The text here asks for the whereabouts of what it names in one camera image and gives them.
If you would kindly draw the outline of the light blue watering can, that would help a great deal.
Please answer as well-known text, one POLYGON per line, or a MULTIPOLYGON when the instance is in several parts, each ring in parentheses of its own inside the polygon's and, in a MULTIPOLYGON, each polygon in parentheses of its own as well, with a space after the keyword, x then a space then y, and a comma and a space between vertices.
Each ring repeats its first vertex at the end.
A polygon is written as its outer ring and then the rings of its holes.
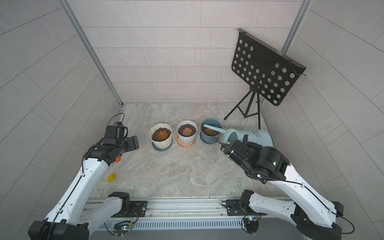
POLYGON ((255 130, 255 131, 243 131, 243 130, 235 130, 235 129, 224 130, 224 129, 207 125, 207 124, 204 124, 204 127, 224 134, 223 140, 222 140, 223 143, 232 143, 235 140, 239 140, 242 142, 244 136, 248 135, 248 142, 256 143, 263 147, 275 146, 270 134, 261 129, 255 130))

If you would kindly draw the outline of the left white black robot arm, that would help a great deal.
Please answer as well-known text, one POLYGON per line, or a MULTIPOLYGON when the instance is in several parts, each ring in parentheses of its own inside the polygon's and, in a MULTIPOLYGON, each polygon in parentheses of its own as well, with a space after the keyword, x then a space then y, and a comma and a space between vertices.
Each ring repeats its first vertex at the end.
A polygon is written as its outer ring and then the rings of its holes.
POLYGON ((137 149, 137 136, 128 137, 128 128, 122 122, 107 126, 105 136, 84 154, 77 176, 57 205, 44 220, 32 223, 29 237, 32 240, 87 240, 109 218, 130 214, 133 209, 130 195, 114 192, 81 218, 87 200, 107 168, 122 154, 137 149))

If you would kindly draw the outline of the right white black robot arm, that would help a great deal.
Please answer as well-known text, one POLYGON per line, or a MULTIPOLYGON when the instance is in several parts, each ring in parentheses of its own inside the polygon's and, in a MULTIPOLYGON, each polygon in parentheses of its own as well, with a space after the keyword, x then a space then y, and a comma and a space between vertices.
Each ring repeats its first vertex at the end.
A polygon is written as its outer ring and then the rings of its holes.
POLYGON ((312 240, 342 238, 342 228, 336 219, 343 216, 343 205, 320 195, 280 151, 238 140, 223 143, 221 150, 247 177, 262 184, 270 182, 290 197, 290 201, 276 200, 245 190, 239 200, 239 209, 244 214, 266 214, 285 220, 312 240))

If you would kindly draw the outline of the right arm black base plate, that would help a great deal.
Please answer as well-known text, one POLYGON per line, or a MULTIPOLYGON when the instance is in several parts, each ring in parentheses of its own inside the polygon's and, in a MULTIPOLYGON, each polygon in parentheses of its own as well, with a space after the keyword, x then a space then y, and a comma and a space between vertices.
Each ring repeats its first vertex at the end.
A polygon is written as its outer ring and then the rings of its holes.
POLYGON ((221 205, 226 209, 228 216, 266 216, 264 213, 256 213, 252 210, 242 209, 239 204, 239 199, 234 200, 224 200, 221 202, 221 205))

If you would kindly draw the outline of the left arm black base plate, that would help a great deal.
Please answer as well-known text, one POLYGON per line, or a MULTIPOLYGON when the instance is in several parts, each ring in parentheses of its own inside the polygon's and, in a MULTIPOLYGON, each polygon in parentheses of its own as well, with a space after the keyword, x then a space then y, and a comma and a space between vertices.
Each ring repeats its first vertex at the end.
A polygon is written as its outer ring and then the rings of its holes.
POLYGON ((122 215, 122 218, 143 218, 147 211, 147 201, 131 202, 131 209, 122 215))

